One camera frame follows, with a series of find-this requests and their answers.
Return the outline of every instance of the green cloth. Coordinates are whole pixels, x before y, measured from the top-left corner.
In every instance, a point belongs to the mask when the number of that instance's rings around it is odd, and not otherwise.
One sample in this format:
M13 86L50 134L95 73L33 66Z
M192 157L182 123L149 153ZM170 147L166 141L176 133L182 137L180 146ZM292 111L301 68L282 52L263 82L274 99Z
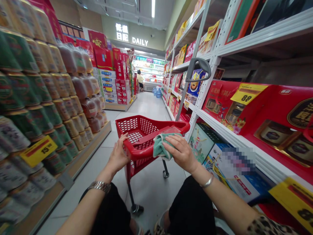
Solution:
M166 136L175 135L175 133L169 134L159 134L154 138L154 146L153 146L153 157L161 157L163 160L169 161L173 157L171 153L169 153L163 146L162 142L169 144L174 147L171 143L165 140Z

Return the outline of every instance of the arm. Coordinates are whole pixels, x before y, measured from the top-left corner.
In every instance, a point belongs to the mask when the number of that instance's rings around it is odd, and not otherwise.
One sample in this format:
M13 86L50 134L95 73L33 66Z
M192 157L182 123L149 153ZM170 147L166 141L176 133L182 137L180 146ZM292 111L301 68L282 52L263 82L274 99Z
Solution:
M173 155L175 162L188 171L200 185L205 185L211 177L214 177L196 160L190 146L183 137L171 135L165 137L165 139L175 147L163 143L165 149ZM214 178L204 191L235 234L245 234L248 226L259 215L218 179Z
M122 135L117 141L107 165L97 176L96 181L103 181L110 184L114 175L129 162L129 158L127 158L123 150L123 142L129 138L127 135L128 133ZM99 189L90 189L78 204L74 212L58 230L57 234L90 234L98 209L104 197L104 191Z

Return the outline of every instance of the woman's right hand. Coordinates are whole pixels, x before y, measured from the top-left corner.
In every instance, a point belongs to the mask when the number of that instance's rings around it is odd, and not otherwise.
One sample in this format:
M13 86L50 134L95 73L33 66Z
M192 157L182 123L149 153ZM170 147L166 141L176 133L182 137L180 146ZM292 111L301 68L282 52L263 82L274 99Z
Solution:
M175 162L185 171L193 174L199 163L187 141L180 135L170 135L165 139L175 147L163 143L164 148L173 155Z

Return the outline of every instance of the leopard print sleeve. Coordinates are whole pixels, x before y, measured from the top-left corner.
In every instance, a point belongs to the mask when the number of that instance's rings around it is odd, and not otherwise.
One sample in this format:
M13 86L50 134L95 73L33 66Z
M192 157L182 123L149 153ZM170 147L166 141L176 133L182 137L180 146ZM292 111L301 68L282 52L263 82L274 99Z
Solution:
M261 215L255 219L252 224L248 227L246 235L250 234L264 234L264 235L298 235L293 228L287 225L281 225L275 221Z

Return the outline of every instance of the supermarket aisle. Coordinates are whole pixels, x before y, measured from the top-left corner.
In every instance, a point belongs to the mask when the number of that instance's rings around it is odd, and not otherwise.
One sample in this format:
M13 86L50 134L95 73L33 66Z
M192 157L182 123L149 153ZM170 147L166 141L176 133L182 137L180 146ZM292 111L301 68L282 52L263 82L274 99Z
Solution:
M77 206L84 190L95 180L100 170L106 165L114 143L118 139L115 126L116 119L143 115L160 121L170 120L163 100L161 98L157 99L151 92L140 93L137 100L127 112L108 110L106 113L108 120L110 120L112 124L112 132L90 159L72 188L64 195L62 200L52 211L38 234L50 235L56 233ZM145 231L147 229L153 231L155 222L173 202L186 178L184 170L173 160L167 162L167 167L170 173L168 179L163 178L164 167L161 159L155 160L131 179L135 203L144 207L144 213L135 219ZM126 206L130 210L131 202L124 169L115 175L113 183L117 186L121 198L126 202Z

